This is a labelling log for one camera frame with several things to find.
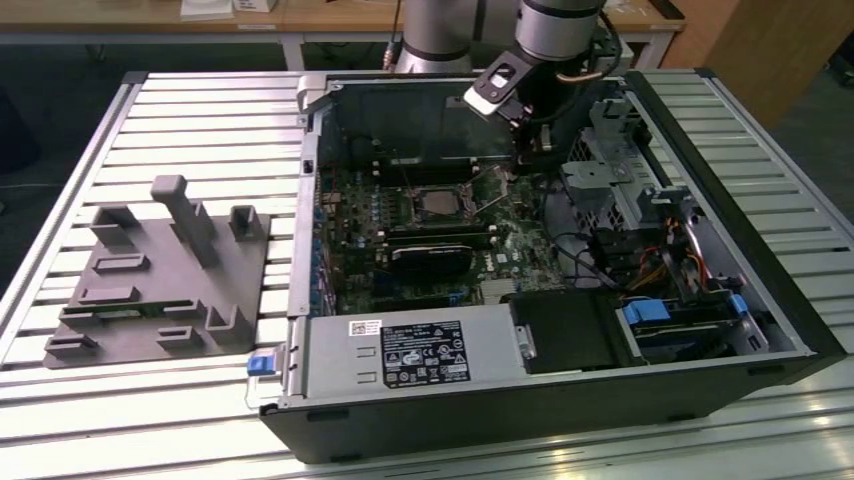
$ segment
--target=gray carpet floor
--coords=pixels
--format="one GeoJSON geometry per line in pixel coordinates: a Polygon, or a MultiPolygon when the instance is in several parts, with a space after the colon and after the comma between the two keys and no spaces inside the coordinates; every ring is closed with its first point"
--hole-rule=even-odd
{"type": "MultiPolygon", "coordinates": [[[[374,69],[385,45],[307,45],[311,69],[374,69]]],[[[473,52],[485,66],[496,51],[473,52]]],[[[43,148],[38,163],[0,175],[0,291],[6,290],[74,170],[125,73],[286,68],[275,45],[110,46],[95,62],[82,46],[0,46],[0,86],[43,148]],[[38,184],[27,188],[11,185],[38,184]]],[[[854,219],[854,90],[824,73],[773,135],[849,219],[854,219]]]]}

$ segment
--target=aluminum extrusion table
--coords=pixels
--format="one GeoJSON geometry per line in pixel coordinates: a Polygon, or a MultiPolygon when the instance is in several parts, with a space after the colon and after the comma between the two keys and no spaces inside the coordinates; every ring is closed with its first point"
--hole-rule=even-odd
{"type": "MultiPolygon", "coordinates": [[[[129,75],[0,303],[0,476],[146,478],[781,478],[854,468],[854,360],[710,417],[363,461],[302,464],[257,419],[278,394],[247,355],[51,371],[58,325],[95,236],[98,205],[182,174],[211,215],[274,216],[258,346],[285,341],[302,130],[298,73],[129,75]]],[[[849,351],[854,234],[733,96],[690,70],[648,78],[849,351]]],[[[666,148],[654,148],[674,183],[666,148]]]]}

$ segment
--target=warning label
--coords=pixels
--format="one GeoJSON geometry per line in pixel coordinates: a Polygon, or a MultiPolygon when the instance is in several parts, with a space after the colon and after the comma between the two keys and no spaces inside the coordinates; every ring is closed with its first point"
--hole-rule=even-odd
{"type": "Polygon", "coordinates": [[[384,382],[389,388],[472,380],[460,322],[402,325],[381,330],[384,382]]]}

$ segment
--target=barcode sticker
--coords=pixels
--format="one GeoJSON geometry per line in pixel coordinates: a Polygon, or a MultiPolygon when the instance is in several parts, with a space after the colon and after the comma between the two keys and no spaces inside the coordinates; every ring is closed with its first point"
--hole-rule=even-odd
{"type": "Polygon", "coordinates": [[[384,326],[382,320],[354,320],[350,322],[350,336],[380,335],[380,329],[384,326]]]}

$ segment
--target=motherboard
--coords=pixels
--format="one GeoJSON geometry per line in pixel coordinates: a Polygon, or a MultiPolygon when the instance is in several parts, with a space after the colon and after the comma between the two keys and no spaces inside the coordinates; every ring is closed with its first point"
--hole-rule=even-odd
{"type": "Polygon", "coordinates": [[[321,175],[337,313],[497,304],[566,285],[538,178],[509,159],[388,158],[321,175]]]}

